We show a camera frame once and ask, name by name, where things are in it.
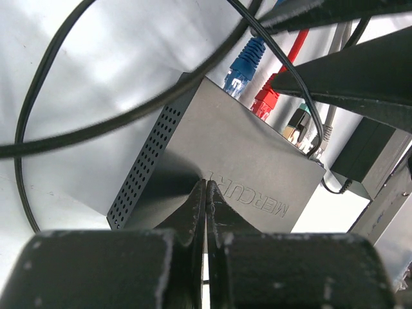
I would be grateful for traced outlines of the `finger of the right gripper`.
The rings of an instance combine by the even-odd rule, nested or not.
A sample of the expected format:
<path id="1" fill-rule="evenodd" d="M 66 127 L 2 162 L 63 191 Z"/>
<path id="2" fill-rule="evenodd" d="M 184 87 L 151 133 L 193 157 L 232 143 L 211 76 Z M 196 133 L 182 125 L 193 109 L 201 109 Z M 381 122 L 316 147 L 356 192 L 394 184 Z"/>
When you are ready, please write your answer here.
<path id="1" fill-rule="evenodd" d="M 411 131 L 411 28 L 296 68 L 312 98 Z"/>
<path id="2" fill-rule="evenodd" d="M 411 11 L 411 1 L 284 1 L 258 21 L 270 34 Z"/>

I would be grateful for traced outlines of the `black network switch box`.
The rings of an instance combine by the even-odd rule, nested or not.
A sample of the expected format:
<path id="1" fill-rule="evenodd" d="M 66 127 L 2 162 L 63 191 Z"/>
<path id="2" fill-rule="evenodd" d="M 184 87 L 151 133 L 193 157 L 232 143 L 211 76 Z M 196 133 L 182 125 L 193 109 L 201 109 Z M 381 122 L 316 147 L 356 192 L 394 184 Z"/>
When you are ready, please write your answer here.
<path id="1" fill-rule="evenodd" d="M 204 179 L 258 230 L 289 233 L 324 174 L 205 78 L 163 107 L 106 218 L 113 230 L 153 228 Z"/>

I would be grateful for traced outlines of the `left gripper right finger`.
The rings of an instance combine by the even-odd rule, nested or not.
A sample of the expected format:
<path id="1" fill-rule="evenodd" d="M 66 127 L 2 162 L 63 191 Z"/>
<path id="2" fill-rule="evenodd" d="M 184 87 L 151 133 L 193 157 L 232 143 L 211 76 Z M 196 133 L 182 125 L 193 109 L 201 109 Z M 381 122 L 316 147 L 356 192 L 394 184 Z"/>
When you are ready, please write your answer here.
<path id="1" fill-rule="evenodd" d="M 236 233 L 259 234 L 224 199 L 218 184 L 209 180 L 206 188 L 206 230 L 211 308 L 230 308 L 227 244 Z"/>

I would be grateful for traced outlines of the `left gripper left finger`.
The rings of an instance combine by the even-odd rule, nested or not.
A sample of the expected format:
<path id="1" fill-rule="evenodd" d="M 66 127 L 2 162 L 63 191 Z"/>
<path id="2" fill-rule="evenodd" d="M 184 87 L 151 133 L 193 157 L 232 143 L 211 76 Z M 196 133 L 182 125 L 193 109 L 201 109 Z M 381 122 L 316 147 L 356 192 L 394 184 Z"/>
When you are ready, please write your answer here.
<path id="1" fill-rule="evenodd" d="M 205 203 L 206 181 L 199 180 L 186 201 L 157 226 L 167 245 L 157 308 L 202 306 Z"/>

